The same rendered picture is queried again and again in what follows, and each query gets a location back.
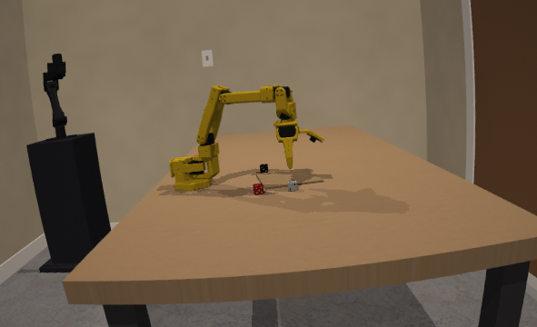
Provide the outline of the white die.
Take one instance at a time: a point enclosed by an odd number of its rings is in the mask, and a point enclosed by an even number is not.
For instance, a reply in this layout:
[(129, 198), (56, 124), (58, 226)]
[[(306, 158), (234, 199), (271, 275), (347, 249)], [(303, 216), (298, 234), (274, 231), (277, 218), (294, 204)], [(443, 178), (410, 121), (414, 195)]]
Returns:
[(297, 191), (297, 181), (296, 180), (288, 181), (288, 191)]

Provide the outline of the red die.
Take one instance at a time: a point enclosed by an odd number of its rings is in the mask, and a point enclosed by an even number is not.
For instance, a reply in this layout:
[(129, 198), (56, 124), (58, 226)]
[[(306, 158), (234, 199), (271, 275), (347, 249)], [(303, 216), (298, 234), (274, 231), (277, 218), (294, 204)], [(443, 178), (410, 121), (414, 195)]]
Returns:
[(261, 183), (253, 184), (254, 194), (264, 194), (264, 186)]

